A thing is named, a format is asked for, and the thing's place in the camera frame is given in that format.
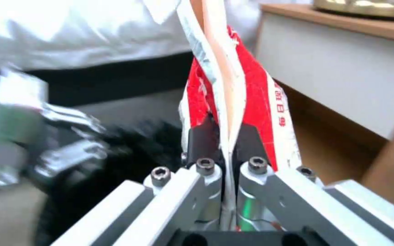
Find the screw head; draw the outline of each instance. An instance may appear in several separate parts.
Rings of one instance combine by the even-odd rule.
[[[203,176],[211,175],[215,171],[215,162],[211,158],[200,158],[196,161],[196,170]]]
[[[305,166],[300,166],[296,168],[296,170],[299,171],[299,173],[302,173],[302,175],[307,177],[309,180],[316,182],[317,174],[310,168]]]
[[[171,179],[171,172],[167,167],[156,167],[152,170],[150,176],[154,186],[163,187]]]
[[[186,160],[188,159],[188,153],[182,152],[180,155],[180,161],[182,162],[182,165],[186,165]]]
[[[259,156],[253,156],[249,160],[249,170],[254,174],[264,174],[267,172],[267,161]]]

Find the white cloth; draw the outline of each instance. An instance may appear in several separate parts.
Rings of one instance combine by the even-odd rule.
[[[228,24],[252,45],[258,2],[299,1],[309,0],[229,0]],[[189,51],[176,14],[153,19],[155,2],[163,8],[154,11],[174,13],[178,0],[0,0],[0,68],[78,68]]]

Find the wooden tabletop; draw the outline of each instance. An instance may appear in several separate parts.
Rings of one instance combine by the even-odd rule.
[[[264,12],[288,16],[331,27],[394,39],[394,22],[347,17],[316,11],[308,4],[262,4]]]

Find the gold object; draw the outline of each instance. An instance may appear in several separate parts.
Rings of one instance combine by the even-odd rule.
[[[314,0],[318,9],[394,18],[394,0]]]

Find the red and white bag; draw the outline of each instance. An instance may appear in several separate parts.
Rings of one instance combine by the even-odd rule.
[[[227,26],[222,0],[182,0],[177,13],[194,54],[179,106],[182,147],[186,151],[189,130],[203,124],[211,113],[219,125],[219,148],[226,166],[220,229],[233,230],[232,153],[242,124],[256,127],[275,171],[301,165],[288,101],[282,88]]]

